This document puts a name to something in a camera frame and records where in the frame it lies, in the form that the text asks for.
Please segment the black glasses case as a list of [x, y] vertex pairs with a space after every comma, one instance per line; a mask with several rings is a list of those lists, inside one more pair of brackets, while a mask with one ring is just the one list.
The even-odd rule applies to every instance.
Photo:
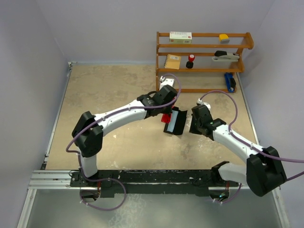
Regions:
[[185, 124], [186, 124], [186, 120], [187, 120], [187, 110], [186, 111], [181, 111], [178, 107], [174, 106], [172, 108], [172, 111], [178, 111], [178, 116], [177, 116], [177, 120], [175, 123], [175, 127], [174, 127], [174, 131], [168, 132], [167, 131], [167, 127], [168, 127], [168, 123], [165, 124], [164, 133], [168, 133], [168, 134], [172, 134], [172, 135], [182, 135], [184, 128], [185, 128]]

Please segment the red sunglasses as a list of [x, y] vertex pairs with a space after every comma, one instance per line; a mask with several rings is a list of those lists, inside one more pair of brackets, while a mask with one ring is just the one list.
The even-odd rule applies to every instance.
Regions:
[[166, 124], [170, 123], [170, 121], [171, 121], [171, 114], [163, 114], [162, 118], [161, 118], [161, 121], [163, 123], [166, 123]]

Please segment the blue cleaning cloth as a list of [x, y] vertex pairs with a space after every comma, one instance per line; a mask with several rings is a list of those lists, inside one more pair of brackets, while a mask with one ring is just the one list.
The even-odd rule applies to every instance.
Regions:
[[177, 120], [177, 116], [178, 116], [178, 111], [172, 111], [172, 114], [171, 114], [171, 120], [170, 122], [168, 123], [168, 127], [167, 127], [167, 131], [168, 132], [173, 132], [174, 131], [174, 127], [175, 127], [175, 123], [176, 123], [176, 120]]

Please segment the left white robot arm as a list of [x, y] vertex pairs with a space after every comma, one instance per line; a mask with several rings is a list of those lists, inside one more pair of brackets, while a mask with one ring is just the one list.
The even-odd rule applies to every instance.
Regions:
[[83, 113], [72, 131], [73, 140], [66, 148], [67, 152], [71, 152], [71, 144], [78, 148], [75, 153], [79, 157], [82, 170], [81, 181], [86, 186], [97, 183], [97, 154], [101, 151], [103, 138], [108, 133], [135, 121], [171, 113], [179, 95], [180, 92], [171, 85], [165, 85], [158, 92], [141, 95], [129, 104], [107, 113]]

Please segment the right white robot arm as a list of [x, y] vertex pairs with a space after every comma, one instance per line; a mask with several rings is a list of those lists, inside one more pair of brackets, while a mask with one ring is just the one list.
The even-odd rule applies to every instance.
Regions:
[[269, 146], [257, 145], [229, 128], [223, 120], [213, 119], [209, 107], [198, 104], [192, 108], [190, 133], [204, 135], [232, 151], [244, 166], [230, 162], [220, 165], [211, 174], [212, 182], [222, 186], [227, 181], [247, 185], [262, 197], [287, 181], [278, 151]]

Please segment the tan spiral notebook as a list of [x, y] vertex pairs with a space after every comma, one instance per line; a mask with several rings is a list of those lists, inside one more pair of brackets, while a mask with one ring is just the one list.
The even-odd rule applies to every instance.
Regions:
[[175, 69], [175, 70], [179, 70], [179, 68], [180, 68], [180, 63], [181, 63], [181, 57], [180, 57], [180, 56], [168, 54], [168, 55], [166, 56], [164, 68], [165, 68], [165, 69]]

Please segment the red black stamp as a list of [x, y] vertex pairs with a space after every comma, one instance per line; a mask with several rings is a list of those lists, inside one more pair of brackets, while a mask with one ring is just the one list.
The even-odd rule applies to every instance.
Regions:
[[188, 56], [188, 61], [187, 61], [187, 63], [186, 63], [186, 68], [192, 69], [193, 66], [194, 66], [194, 63], [193, 63], [194, 60], [195, 60], [195, 55], [194, 55], [194, 54], [190, 54], [190, 55]]

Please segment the wooden shelf rack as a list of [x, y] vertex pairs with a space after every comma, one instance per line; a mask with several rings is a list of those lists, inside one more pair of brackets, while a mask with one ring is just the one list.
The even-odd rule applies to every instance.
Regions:
[[[180, 81], [191, 88], [182, 87], [184, 93], [205, 93], [215, 90], [213, 78], [218, 76], [223, 86], [221, 91], [228, 92], [224, 79], [225, 73], [242, 73], [245, 70], [242, 60], [244, 49], [252, 49], [254, 41], [249, 32], [228, 33], [230, 42], [219, 43], [219, 33], [193, 33], [191, 44], [169, 43], [169, 32], [157, 32], [156, 35], [156, 90], [159, 90], [160, 77], [168, 77], [168, 74], [183, 77]], [[212, 60], [217, 50], [237, 53], [240, 55], [238, 62], [215, 62]], [[164, 64], [168, 54], [181, 57], [179, 70], [165, 69]], [[186, 68], [188, 56], [195, 55], [192, 69]]]

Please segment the blue black hole punch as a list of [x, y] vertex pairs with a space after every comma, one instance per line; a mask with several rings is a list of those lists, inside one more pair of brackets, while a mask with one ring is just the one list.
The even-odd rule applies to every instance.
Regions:
[[235, 90], [236, 90], [236, 81], [233, 77], [233, 74], [228, 73], [228, 72], [225, 73], [224, 74], [224, 79], [225, 79], [225, 82], [226, 82], [226, 87], [227, 87], [228, 92], [234, 93]]

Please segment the white green box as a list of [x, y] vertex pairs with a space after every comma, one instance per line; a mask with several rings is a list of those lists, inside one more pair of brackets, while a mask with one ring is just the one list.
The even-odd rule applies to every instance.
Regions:
[[192, 33], [191, 32], [175, 32], [169, 33], [169, 43], [172, 44], [191, 44]]

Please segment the grey black stapler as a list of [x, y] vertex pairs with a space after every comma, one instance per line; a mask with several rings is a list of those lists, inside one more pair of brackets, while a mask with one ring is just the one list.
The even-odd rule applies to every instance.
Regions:
[[239, 54], [223, 50], [217, 50], [212, 57], [212, 60], [215, 62], [238, 62], [239, 59]]

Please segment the yellow grey tape measure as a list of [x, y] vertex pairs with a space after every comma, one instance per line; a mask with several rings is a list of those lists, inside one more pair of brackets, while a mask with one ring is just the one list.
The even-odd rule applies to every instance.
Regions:
[[220, 44], [228, 44], [230, 42], [230, 38], [227, 34], [219, 34], [218, 39]]

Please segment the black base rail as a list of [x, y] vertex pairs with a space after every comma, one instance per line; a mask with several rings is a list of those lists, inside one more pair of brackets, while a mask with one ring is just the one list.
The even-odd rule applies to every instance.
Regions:
[[191, 194], [209, 195], [209, 190], [237, 187], [238, 183], [222, 180], [215, 170], [99, 170], [85, 179], [80, 171], [71, 173], [71, 187], [101, 187], [101, 198], [115, 194]]

